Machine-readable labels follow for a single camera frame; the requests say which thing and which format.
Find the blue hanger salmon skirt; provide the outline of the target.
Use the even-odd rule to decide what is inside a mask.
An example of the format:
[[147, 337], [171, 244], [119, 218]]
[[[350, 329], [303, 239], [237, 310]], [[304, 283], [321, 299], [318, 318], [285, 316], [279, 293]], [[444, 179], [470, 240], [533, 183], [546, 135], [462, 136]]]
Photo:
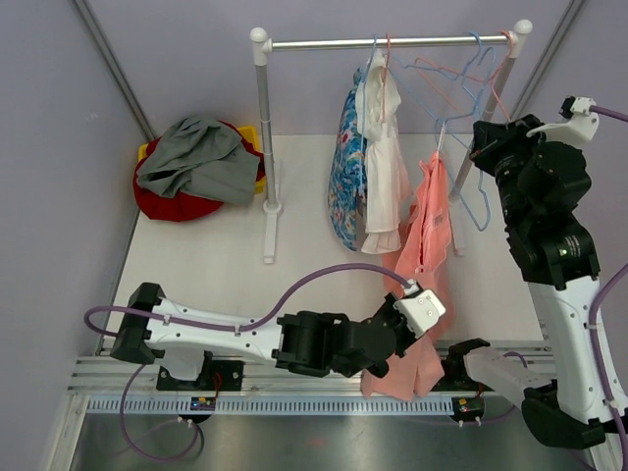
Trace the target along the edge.
[[449, 175], [445, 164], [445, 131], [442, 125], [437, 144], [427, 163], [421, 163], [423, 181], [416, 197], [416, 219], [413, 229], [418, 235], [418, 262], [422, 271], [434, 271], [446, 258], [448, 247], [456, 242], [457, 253], [464, 253], [464, 238], [460, 234], [461, 201], [449, 195]]

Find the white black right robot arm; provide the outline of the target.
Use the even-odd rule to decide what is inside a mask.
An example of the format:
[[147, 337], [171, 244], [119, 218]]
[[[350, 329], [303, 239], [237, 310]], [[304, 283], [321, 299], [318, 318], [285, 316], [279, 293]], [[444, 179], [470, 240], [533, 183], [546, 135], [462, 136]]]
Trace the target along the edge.
[[480, 385], [517, 407], [548, 447], [584, 450], [627, 429], [627, 396], [611, 375], [596, 294], [600, 263], [574, 211], [591, 188], [583, 152], [549, 137], [527, 115], [473, 126], [472, 163], [497, 185], [510, 254], [528, 286], [553, 354], [553, 376], [535, 376], [480, 339], [450, 347], [445, 382]]

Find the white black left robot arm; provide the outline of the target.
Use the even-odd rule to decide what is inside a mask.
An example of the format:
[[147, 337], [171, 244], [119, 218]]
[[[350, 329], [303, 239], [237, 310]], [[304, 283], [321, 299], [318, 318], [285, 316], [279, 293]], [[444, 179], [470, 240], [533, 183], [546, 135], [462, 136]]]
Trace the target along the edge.
[[389, 359], [417, 342], [407, 318], [389, 294], [376, 314], [352, 321], [342, 313], [299, 311], [264, 325], [181, 305], [158, 284], [143, 283], [131, 295], [111, 355], [117, 360], [159, 363], [170, 377], [192, 390], [209, 385], [214, 354], [237, 355], [292, 374], [347, 378], [367, 370], [382, 378]]

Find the salmon pink skirt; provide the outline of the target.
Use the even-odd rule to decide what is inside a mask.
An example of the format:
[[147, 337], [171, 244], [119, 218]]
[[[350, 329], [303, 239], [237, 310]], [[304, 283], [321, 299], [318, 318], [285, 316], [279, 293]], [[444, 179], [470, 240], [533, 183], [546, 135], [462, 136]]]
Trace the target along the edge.
[[429, 393], [445, 374], [434, 343], [451, 327], [454, 318], [446, 272], [451, 243], [447, 174], [445, 162], [437, 151], [428, 162], [421, 161], [419, 165], [423, 181], [416, 189], [408, 216], [400, 228], [402, 247], [384, 256], [384, 266], [432, 290], [445, 306], [445, 314], [404, 356], [394, 354], [387, 360], [389, 373], [384, 378], [363, 373], [361, 391], [366, 397], [380, 393], [411, 400]]

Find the white pleated skirt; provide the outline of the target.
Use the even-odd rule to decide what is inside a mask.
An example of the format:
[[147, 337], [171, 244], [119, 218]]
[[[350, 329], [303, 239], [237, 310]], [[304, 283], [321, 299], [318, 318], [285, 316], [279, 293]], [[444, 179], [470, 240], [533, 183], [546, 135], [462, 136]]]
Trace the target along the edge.
[[381, 125], [381, 134], [365, 148], [366, 209], [365, 239], [361, 251], [367, 254], [396, 252], [401, 247], [399, 226], [402, 203], [411, 194], [409, 176], [401, 155], [396, 111], [401, 104], [396, 82], [390, 72], [394, 104]]

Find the blue wire hanger grey skirt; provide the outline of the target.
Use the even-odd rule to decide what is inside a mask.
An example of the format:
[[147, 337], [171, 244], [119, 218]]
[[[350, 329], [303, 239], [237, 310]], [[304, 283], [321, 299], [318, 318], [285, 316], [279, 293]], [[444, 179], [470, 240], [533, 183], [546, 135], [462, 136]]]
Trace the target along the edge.
[[[468, 44], [470, 50], [463, 55], [462, 63], [458, 66], [448, 66], [439, 63], [431, 58], [418, 55], [433, 61], [441, 66], [445, 66], [457, 71], [461, 71], [473, 58], [477, 57], [478, 47], [475, 39], [466, 32], [464, 35], [471, 40]], [[492, 47], [493, 52], [488, 53], [480, 65], [470, 68], [468, 74], [479, 79], [486, 79], [489, 76], [492, 66], [497, 66], [501, 62], [499, 49], [489, 44], [482, 38], [484, 48]], [[490, 97], [490, 89], [480, 83], [472, 82], [470, 79], [461, 81], [450, 81], [447, 78], [427, 72], [427, 78], [436, 86], [442, 89], [462, 110], [463, 115], [459, 116], [445, 100], [430, 87], [413, 67], [416, 56], [413, 59], [402, 58], [397, 54], [392, 55], [392, 76], [397, 79], [403, 93], [411, 99], [413, 104], [425, 112], [431, 120], [430, 129], [437, 139], [442, 125], [446, 125], [445, 137], [451, 138], [459, 147], [468, 150], [470, 142], [465, 141], [462, 135], [471, 131], [473, 122], [481, 120], [483, 113], [487, 110]]]

